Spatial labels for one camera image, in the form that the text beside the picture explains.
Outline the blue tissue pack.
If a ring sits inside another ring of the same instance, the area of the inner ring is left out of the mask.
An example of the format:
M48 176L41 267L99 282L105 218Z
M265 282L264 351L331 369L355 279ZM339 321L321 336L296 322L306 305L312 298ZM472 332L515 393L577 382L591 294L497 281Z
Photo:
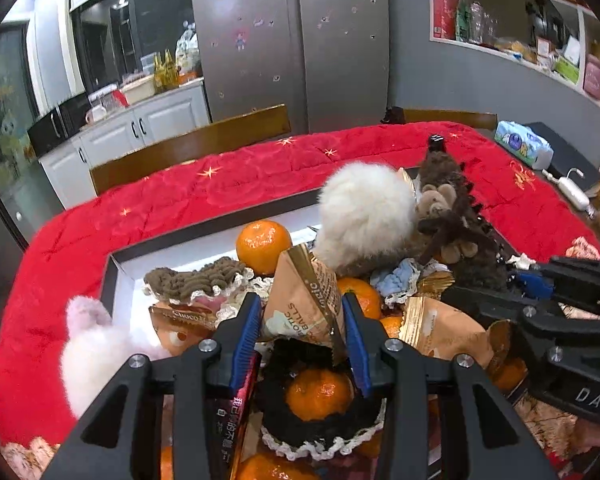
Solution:
M494 141L533 170L547 170L554 156L547 140L518 122L499 122Z

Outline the kraft triangular snack packet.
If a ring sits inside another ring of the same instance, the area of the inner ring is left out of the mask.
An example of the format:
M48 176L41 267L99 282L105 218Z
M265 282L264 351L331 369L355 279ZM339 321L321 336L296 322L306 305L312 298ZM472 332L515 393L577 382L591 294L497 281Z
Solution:
M266 300L261 338L280 337L329 348L334 365L347 356L337 275L306 244L292 246L280 254Z
M482 368L494 357L486 330L457 308L434 298L411 297L402 312L399 338L423 356L451 361L465 353Z

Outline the white wall shelf unit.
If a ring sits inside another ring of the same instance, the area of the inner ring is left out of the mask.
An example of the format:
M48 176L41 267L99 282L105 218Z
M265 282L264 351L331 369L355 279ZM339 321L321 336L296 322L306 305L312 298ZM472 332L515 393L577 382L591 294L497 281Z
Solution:
M600 20L584 0L429 0L429 39L533 70L600 108Z

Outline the white fluffy plush toy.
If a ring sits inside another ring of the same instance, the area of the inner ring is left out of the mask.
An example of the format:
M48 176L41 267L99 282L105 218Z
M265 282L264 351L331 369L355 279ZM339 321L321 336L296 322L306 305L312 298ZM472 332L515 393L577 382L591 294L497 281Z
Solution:
M60 357L60 376L71 413L79 419L133 354L151 361L170 358L162 347L134 341L97 299L75 296L67 304L69 339Z

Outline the beige fluffy pompom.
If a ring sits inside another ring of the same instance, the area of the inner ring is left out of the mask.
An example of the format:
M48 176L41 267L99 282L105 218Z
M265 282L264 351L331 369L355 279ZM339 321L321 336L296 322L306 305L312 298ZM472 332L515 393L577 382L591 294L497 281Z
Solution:
M314 256L340 276L376 268L410 248L416 230L411 183L381 164L350 162L335 171L318 194Z

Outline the red bear-print quilt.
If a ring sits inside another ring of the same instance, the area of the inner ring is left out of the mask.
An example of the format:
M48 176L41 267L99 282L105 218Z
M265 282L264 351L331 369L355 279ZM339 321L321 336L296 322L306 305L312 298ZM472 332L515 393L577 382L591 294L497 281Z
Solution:
M38 478L76 422L61 385L66 305L102 289L108 256L182 226L318 188L352 160L418 165L433 134L465 167L494 228L529 257L596 240L553 185L498 144L455 122L358 127L210 155L120 186L40 229L24 253L0 328L0 449L15 475Z

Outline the white power adapter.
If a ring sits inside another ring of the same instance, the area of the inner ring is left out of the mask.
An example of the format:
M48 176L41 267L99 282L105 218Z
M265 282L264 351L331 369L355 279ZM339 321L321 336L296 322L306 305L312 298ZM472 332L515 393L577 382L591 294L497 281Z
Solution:
M546 169L542 170L542 175L562 193L568 202L577 209L577 211L586 211L591 206L591 201L583 192L579 185L570 178L570 174L556 178Z

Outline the brown braided hair clip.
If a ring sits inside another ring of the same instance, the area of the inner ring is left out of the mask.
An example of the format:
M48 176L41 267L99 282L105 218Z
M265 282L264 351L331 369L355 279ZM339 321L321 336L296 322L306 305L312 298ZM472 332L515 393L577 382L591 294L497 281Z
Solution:
M245 263L221 257L199 270L175 271L157 268L144 276L148 294L171 304L191 304L199 296L229 295L236 287L253 278Z

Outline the black microwave oven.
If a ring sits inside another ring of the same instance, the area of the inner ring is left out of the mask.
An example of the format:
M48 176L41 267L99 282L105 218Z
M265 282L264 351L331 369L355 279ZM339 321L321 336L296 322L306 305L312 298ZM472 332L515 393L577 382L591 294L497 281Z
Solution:
M85 92L54 106L28 129L28 136L37 158L58 148L86 125L91 103Z

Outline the silver double-door refrigerator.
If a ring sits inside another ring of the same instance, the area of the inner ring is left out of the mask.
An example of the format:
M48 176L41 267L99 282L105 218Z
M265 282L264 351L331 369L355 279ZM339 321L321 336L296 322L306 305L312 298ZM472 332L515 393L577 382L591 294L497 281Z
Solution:
M278 104L294 134L376 125L389 0L193 0L215 122Z

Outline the black laptop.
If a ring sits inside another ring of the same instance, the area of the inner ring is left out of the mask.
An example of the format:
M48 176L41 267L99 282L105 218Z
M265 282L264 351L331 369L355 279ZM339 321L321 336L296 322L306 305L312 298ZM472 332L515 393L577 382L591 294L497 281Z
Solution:
M528 122L530 128L537 136L547 140L554 151L552 162L548 172L555 178L565 177L567 172L573 168L579 169L583 176L580 177L575 171L570 176L583 191L595 188L600 183L600 172L568 141L542 122Z

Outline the white kitchen cabinet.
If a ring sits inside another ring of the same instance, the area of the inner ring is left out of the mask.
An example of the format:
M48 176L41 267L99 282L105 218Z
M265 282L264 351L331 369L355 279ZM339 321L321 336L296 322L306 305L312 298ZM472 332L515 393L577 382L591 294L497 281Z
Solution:
M84 127L40 163L61 205L70 209L96 196L91 169L209 124L204 80L197 78Z

